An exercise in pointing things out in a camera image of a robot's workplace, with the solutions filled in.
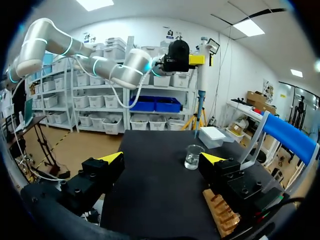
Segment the ceiling light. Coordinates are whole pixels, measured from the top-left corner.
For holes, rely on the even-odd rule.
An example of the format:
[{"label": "ceiling light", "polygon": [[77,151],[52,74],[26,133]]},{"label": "ceiling light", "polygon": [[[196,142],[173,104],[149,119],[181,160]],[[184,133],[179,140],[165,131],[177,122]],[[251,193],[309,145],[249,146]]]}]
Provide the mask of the ceiling light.
[{"label": "ceiling light", "polygon": [[76,0],[88,12],[114,5],[112,0]]},{"label": "ceiling light", "polygon": [[251,19],[239,22],[233,26],[248,37],[265,34],[265,32]]},{"label": "ceiling light", "polygon": [[301,71],[297,71],[297,70],[291,69],[291,73],[292,73],[292,75],[295,75],[295,76],[300,77],[300,78],[303,78],[303,77],[304,77],[304,76],[302,75],[302,72],[301,72]]}]

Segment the wooden floor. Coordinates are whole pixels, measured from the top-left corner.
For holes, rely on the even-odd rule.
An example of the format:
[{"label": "wooden floor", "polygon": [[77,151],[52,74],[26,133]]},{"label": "wooden floor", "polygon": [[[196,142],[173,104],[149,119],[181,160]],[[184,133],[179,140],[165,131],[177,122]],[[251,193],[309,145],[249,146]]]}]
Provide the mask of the wooden floor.
[{"label": "wooden floor", "polygon": [[[42,130],[52,147],[69,132],[64,129],[45,126],[42,127]],[[66,165],[71,172],[71,176],[74,176],[78,173],[78,170],[81,169],[81,163],[86,159],[90,157],[101,158],[116,153],[122,137],[122,135],[113,136],[98,132],[82,131],[78,133],[75,131],[69,133],[56,147],[54,147],[53,156],[60,164]],[[32,158],[36,162],[35,166],[37,166],[44,159],[44,154],[37,142],[35,130],[30,130],[24,138],[26,140],[26,150],[28,154],[32,154]],[[294,164],[297,162],[297,159],[293,159],[293,164],[283,164],[283,166],[280,167],[281,171],[284,172],[285,175],[287,175],[287,173],[293,173],[295,169]],[[308,192],[316,175],[316,165],[317,162],[298,191],[294,194],[295,197],[304,197]],[[274,165],[270,166],[271,169],[274,167],[278,167],[278,161],[276,160],[274,161]],[[39,169],[44,171],[46,167],[42,164]],[[66,167],[61,166],[61,172],[65,171]],[[285,176],[283,181],[283,184],[286,185],[285,183],[289,181],[289,177]]]}]

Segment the blue crate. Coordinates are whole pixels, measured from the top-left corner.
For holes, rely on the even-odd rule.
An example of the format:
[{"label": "blue crate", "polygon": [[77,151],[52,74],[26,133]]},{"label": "blue crate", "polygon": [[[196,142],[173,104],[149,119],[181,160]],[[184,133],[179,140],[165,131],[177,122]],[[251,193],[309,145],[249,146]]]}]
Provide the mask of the blue crate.
[{"label": "blue crate", "polygon": [[155,98],[155,111],[162,113],[179,113],[181,103],[174,97],[158,96]]},{"label": "blue crate", "polygon": [[54,55],[51,53],[45,53],[43,57],[43,64],[50,65],[54,61]]},{"label": "blue crate", "polygon": [[43,66],[42,76],[48,75],[50,73],[52,73],[52,66],[51,65]]},{"label": "blue crate", "polygon": [[[136,96],[132,97],[129,105],[133,104]],[[131,108],[133,111],[153,112],[155,110],[155,97],[154,96],[139,96],[136,105]]]}]

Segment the black table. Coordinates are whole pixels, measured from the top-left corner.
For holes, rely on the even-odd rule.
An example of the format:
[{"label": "black table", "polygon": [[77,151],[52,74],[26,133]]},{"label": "black table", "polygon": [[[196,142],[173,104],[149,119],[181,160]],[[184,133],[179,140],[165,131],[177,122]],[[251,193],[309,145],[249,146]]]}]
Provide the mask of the black table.
[{"label": "black table", "polygon": [[[126,131],[119,148],[125,170],[104,200],[100,226],[140,237],[220,239],[202,194],[208,185],[198,170],[184,167],[191,144],[204,147],[193,131]],[[221,158],[243,152],[237,142],[205,149]],[[258,162],[250,173],[263,185],[272,179]]]}]

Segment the wooden stand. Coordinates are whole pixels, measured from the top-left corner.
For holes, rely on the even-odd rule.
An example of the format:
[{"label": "wooden stand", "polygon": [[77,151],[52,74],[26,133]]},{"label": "wooden stand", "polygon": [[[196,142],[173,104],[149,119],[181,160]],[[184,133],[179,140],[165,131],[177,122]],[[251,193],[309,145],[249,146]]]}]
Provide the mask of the wooden stand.
[{"label": "wooden stand", "polygon": [[221,237],[231,234],[240,222],[238,214],[231,210],[221,195],[214,195],[211,189],[204,190],[203,195]]}]

